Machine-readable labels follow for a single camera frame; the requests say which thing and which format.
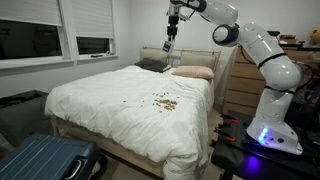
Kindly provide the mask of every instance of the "dresser drawer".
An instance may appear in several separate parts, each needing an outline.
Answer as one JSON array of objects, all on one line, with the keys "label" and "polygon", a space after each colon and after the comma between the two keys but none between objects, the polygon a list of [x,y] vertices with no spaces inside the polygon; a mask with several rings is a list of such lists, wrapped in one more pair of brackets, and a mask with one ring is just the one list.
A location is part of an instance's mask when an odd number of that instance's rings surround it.
[{"label": "dresser drawer", "polygon": [[235,63],[231,76],[264,80],[255,64]]},{"label": "dresser drawer", "polygon": [[256,108],[249,107],[249,106],[243,106],[239,104],[232,104],[232,103],[224,103],[222,108],[222,113],[227,114],[228,111],[236,111],[243,114],[247,114],[250,116],[254,116],[256,114]]},{"label": "dresser drawer", "polygon": [[[246,50],[243,49],[243,54],[244,56],[246,57],[246,59],[252,63],[254,63],[254,61],[252,60],[251,56],[249,56],[249,54],[247,53]],[[237,49],[237,55],[236,55],[236,59],[235,59],[235,62],[239,62],[239,63],[248,63],[247,60],[245,60],[245,57],[244,57],[242,54],[241,54],[241,48],[238,47]]]},{"label": "dresser drawer", "polygon": [[297,50],[284,50],[288,57],[293,61],[305,61],[310,53],[310,51],[297,51]]},{"label": "dresser drawer", "polygon": [[262,80],[231,77],[229,81],[229,90],[262,94],[265,84],[266,82]]},{"label": "dresser drawer", "polygon": [[225,101],[239,105],[257,107],[260,101],[260,95],[228,90]]},{"label": "dresser drawer", "polygon": [[[287,53],[288,57],[293,60],[293,61],[305,61],[310,53],[310,51],[298,51],[298,50],[293,50],[293,49],[283,49],[285,53]],[[254,61],[252,58],[249,56],[249,54],[246,52],[246,50],[243,50],[243,54],[248,59],[250,62]],[[239,63],[248,63],[247,60],[245,60],[244,56],[241,54],[241,49],[240,47],[237,50],[237,55],[235,62]]]}]

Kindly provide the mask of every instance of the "wooden bed frame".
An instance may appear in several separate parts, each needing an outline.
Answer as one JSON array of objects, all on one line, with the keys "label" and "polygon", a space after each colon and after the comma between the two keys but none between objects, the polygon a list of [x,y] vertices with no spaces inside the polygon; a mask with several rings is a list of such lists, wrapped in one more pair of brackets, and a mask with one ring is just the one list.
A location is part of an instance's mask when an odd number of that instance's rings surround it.
[{"label": "wooden bed frame", "polygon": [[[173,56],[170,57],[172,61],[179,59],[179,52],[182,51],[190,51],[190,52],[203,52],[203,53],[211,53],[212,56],[216,57],[215,62],[215,68],[214,72],[216,70],[216,66],[219,61],[220,57],[220,51],[218,52],[210,52],[210,51],[195,51],[195,50],[183,50],[183,49],[175,49],[173,51]],[[57,136],[61,136],[60,130],[64,130],[66,133],[71,134],[72,136],[75,136],[77,138],[87,140],[87,141],[93,141],[96,142],[97,145],[105,151],[106,155],[111,156],[112,158],[115,158],[117,160],[120,160],[120,162],[125,162],[127,165],[132,165],[135,168],[138,168],[142,171],[144,171],[145,174],[153,177],[154,179],[164,179],[164,174],[162,171],[163,163],[164,162],[154,162],[150,160],[147,157],[138,155],[134,153],[131,150],[128,150],[121,146],[120,144],[117,144],[115,141],[113,141],[110,138],[106,138],[100,134],[94,133],[89,131],[88,129],[81,127],[79,125],[76,125],[74,123],[71,123],[66,120],[62,120],[60,118],[57,118],[55,116],[51,116],[51,123],[53,125],[54,134]]]}]

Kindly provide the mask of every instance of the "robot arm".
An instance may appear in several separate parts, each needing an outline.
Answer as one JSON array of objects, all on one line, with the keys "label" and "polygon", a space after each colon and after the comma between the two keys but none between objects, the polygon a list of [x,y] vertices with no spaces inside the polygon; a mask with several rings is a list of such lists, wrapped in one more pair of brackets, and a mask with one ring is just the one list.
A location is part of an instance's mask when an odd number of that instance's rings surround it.
[{"label": "robot arm", "polygon": [[292,63],[278,42],[260,25],[252,22],[239,27],[236,24],[238,11],[233,6],[205,0],[170,0],[169,38],[163,48],[168,53],[171,53],[174,45],[181,7],[191,8],[207,21],[218,25],[212,35],[213,41],[227,47],[240,44],[265,77],[267,85],[247,133],[265,147],[301,154],[302,147],[296,133],[284,122],[293,94],[301,81],[299,67]]}]

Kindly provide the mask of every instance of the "beige pillow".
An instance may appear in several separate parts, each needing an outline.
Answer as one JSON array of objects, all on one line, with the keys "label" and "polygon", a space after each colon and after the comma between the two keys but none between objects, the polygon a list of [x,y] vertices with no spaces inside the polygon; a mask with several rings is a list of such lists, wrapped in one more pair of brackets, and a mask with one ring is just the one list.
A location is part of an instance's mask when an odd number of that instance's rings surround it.
[{"label": "beige pillow", "polygon": [[204,66],[215,69],[217,58],[211,52],[181,52],[180,66]]},{"label": "beige pillow", "polygon": [[179,66],[173,73],[176,76],[212,79],[212,69],[204,66]]}]

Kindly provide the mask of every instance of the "window blind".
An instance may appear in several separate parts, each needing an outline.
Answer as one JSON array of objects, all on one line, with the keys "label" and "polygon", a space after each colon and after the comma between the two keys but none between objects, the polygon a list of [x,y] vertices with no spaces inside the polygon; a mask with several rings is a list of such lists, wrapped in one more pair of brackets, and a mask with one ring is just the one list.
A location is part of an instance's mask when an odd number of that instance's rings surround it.
[{"label": "window blind", "polygon": [[58,0],[0,0],[0,19],[62,25]]},{"label": "window blind", "polygon": [[113,38],[111,0],[72,0],[76,36]]}]

